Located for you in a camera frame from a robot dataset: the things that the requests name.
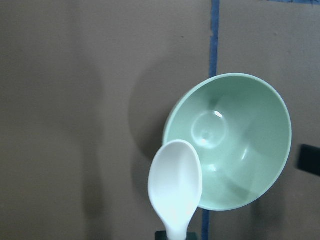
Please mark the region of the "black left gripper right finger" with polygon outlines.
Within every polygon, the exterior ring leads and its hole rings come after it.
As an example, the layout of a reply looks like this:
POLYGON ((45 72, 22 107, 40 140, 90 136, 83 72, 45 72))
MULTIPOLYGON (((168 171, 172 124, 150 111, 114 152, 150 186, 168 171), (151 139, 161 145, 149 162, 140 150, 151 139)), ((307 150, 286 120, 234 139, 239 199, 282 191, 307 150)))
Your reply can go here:
POLYGON ((297 161, 297 168, 310 174, 320 174, 320 148, 302 144, 297 161))

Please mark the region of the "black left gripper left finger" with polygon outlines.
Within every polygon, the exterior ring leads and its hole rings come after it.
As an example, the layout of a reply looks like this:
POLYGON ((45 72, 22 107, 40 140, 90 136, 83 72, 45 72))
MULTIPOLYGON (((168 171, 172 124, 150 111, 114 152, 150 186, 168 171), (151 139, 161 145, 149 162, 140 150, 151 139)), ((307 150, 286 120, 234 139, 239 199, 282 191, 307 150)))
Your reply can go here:
MULTIPOLYGON (((155 240, 168 240, 166 231, 156 231, 155 240)), ((195 232, 187 232, 186 240, 198 240, 198 236, 195 232)))

